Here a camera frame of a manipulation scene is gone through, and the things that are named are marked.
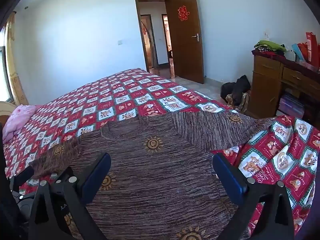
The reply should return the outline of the brown knitted sweater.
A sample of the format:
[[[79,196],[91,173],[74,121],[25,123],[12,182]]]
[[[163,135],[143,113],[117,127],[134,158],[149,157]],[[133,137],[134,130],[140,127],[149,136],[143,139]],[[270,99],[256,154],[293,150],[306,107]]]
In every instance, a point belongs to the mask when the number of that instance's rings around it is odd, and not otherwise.
[[[214,174],[213,152],[271,123],[230,111],[136,116],[56,145],[31,166],[36,178],[66,167],[80,173],[108,153],[108,178],[87,207],[106,238],[216,239],[235,206]]]

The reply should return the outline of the green folded clothes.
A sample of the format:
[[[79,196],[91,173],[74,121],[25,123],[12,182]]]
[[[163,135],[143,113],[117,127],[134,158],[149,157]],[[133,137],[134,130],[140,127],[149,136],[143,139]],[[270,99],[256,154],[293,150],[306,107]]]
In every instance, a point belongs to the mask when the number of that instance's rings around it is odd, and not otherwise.
[[[287,51],[284,45],[279,45],[268,40],[260,40],[254,45],[254,48],[260,52],[274,52],[276,54],[284,54]]]

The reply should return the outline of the red patchwork bedspread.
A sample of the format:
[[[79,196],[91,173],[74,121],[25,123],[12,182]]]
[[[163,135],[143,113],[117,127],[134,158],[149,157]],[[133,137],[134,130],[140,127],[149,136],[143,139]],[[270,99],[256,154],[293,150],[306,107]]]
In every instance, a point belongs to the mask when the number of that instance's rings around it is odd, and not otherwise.
[[[65,156],[64,143],[102,128],[108,122],[169,112],[226,112],[233,124],[243,122],[235,110],[206,95],[139,68],[129,69],[75,89],[45,105],[4,144],[6,175],[23,171],[48,151]],[[229,162],[260,183],[277,179],[287,187],[294,230],[310,212],[316,189],[319,131],[309,123],[281,114],[242,145],[223,150]]]

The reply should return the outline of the pink pillow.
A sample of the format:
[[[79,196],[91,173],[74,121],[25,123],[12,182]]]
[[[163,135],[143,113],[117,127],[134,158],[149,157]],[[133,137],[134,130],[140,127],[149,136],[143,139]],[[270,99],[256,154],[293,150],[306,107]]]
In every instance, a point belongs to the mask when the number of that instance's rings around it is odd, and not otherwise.
[[[3,128],[3,143],[9,142],[30,120],[36,112],[37,106],[19,105],[9,116]]]

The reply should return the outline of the cream wooden headboard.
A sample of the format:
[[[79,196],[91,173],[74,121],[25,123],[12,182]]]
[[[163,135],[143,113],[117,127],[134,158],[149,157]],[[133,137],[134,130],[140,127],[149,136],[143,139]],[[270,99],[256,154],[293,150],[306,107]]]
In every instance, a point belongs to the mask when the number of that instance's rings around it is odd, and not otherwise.
[[[13,113],[13,111],[16,109],[17,106],[15,106],[13,103],[9,103],[6,101],[0,102],[0,122],[2,127],[5,126],[7,120]]]

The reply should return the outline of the yellow patterned curtain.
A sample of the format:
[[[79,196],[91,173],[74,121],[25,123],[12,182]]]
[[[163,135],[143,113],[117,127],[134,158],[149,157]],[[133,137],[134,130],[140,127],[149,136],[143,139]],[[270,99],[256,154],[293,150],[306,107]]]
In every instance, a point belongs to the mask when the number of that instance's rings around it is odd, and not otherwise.
[[[14,54],[13,54],[13,45],[14,45],[14,27],[15,27],[15,15],[16,12],[13,11],[4,28],[4,44],[5,44],[5,61],[7,66],[7,74],[9,79],[9,86],[13,96],[13,101],[16,106],[18,105],[28,105],[29,102],[25,96],[20,77],[17,73]]]

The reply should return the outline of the wooden desk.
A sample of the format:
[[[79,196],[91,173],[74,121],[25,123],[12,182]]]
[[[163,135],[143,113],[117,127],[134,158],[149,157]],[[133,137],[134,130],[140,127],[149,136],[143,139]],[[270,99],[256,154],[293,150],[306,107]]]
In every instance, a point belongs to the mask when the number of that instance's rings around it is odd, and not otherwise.
[[[275,53],[253,50],[253,76],[247,113],[255,118],[275,116],[280,100],[293,97],[304,109],[302,119],[319,127],[319,70]]]

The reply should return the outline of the black bag on floor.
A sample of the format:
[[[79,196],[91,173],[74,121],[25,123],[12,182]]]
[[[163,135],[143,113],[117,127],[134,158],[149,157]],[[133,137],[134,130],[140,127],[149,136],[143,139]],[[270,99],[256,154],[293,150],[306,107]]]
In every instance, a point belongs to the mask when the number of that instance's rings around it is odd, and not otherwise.
[[[236,82],[227,82],[221,86],[220,96],[227,102],[227,95],[231,95],[233,105],[239,106],[242,101],[242,95],[247,93],[251,88],[251,84],[246,75],[241,76]]]

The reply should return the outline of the red gift bags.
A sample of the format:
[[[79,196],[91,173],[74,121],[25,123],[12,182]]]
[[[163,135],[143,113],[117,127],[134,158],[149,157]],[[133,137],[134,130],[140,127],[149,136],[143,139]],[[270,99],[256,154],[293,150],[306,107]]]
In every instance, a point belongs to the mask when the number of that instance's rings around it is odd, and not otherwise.
[[[295,43],[291,47],[298,62],[319,69],[319,43],[314,33],[306,32],[306,42]]]

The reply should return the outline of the red double happiness decal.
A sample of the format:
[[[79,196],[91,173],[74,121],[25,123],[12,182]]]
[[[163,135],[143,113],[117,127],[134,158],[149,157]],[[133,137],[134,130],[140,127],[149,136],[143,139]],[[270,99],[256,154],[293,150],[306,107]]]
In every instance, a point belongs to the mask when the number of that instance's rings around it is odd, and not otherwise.
[[[180,21],[187,21],[188,17],[190,15],[190,12],[187,10],[187,7],[185,5],[178,8],[178,18]]]

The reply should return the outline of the brown wooden door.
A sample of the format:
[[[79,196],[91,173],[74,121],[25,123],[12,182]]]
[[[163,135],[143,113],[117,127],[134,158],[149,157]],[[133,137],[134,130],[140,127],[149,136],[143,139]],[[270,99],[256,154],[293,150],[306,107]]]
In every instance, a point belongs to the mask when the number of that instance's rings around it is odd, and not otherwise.
[[[183,5],[190,12],[187,21],[180,21],[178,18],[177,10]],[[197,0],[166,0],[165,6],[170,29],[175,75],[203,84],[203,51]],[[199,42],[192,38],[197,33],[200,37]]]

